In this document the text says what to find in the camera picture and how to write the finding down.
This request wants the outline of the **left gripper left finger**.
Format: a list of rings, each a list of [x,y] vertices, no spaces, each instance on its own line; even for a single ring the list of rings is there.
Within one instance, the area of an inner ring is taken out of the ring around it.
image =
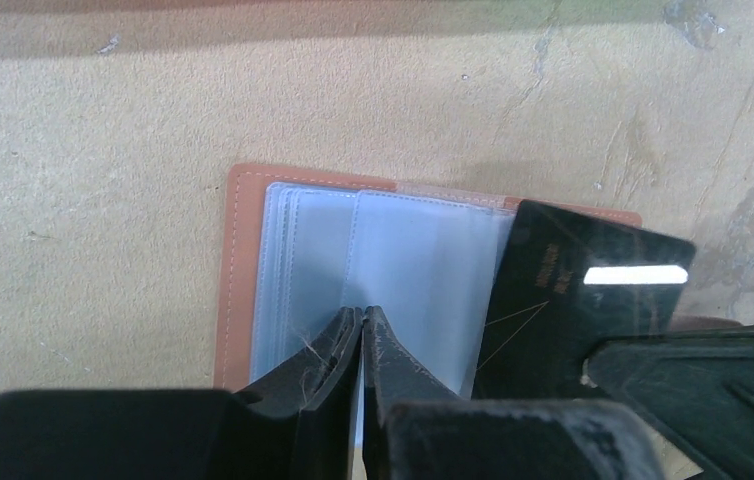
[[[363,314],[247,387],[0,394],[0,479],[347,479]]]

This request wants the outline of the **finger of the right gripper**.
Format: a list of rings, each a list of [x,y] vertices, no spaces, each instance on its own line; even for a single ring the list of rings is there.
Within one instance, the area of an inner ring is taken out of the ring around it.
[[[754,479],[754,326],[607,341],[586,372],[701,478]]]

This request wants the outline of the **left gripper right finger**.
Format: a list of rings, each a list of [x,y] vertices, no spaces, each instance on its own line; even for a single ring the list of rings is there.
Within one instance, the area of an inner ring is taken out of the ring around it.
[[[661,479],[637,416],[605,400],[466,400],[397,339],[383,310],[362,330],[370,479]]]

